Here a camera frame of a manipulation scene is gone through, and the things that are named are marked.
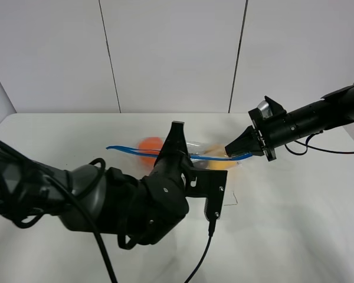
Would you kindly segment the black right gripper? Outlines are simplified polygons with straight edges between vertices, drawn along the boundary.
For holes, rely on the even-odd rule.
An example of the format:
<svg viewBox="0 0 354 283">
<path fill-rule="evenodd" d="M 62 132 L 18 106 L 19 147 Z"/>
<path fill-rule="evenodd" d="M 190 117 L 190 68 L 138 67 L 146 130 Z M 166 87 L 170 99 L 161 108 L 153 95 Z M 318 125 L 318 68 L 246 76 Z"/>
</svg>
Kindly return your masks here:
<svg viewBox="0 0 354 283">
<path fill-rule="evenodd" d="M 227 156 L 238 157 L 245 154 L 261 156 L 262 150 L 269 162 L 275 160 L 275 149 L 284 144 L 285 109 L 271 109 L 267 112 L 268 117 L 264 117 L 259 108 L 254 108 L 249 114 L 255 129 L 248 126 L 240 136 L 226 145 Z"/>
</svg>

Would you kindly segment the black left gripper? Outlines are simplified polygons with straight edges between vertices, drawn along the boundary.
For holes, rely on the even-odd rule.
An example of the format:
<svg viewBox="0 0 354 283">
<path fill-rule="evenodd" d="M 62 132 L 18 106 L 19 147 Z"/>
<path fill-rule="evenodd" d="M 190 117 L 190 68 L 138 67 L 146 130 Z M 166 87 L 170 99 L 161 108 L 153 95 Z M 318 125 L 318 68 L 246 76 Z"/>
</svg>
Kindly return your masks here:
<svg viewBox="0 0 354 283">
<path fill-rule="evenodd" d="M 191 165 L 184 122 L 173 121 L 149 176 L 138 181 L 119 217 L 117 242 L 122 249 L 154 245 L 189 212 L 184 176 Z"/>
</svg>

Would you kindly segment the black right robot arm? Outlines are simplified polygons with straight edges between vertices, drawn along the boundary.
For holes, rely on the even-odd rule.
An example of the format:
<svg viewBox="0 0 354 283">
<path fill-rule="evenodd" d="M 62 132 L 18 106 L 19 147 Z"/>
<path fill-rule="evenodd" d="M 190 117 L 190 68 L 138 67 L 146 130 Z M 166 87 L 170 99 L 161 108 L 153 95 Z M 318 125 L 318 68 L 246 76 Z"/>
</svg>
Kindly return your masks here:
<svg viewBox="0 0 354 283">
<path fill-rule="evenodd" d="M 298 139 L 354 123 L 354 85 L 326 94 L 319 101 L 287 112 L 270 97 L 249 112 L 252 125 L 225 146 L 228 157 L 244 154 L 276 159 L 275 148 Z"/>
</svg>

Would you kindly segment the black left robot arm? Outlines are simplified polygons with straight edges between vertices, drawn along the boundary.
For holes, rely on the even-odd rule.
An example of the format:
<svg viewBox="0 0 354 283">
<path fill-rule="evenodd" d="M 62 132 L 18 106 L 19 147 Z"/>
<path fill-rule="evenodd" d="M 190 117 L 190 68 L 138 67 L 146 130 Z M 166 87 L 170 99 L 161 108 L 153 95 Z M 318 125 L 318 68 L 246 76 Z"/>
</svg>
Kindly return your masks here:
<svg viewBox="0 0 354 283">
<path fill-rule="evenodd" d="M 188 213 L 191 178 L 183 123 L 174 121 L 151 173 L 141 179 L 96 159 L 61 170 L 32 161 L 0 142 L 0 215 L 17 224 L 58 216 L 77 232 L 114 234 L 122 249 L 154 245 Z"/>
</svg>

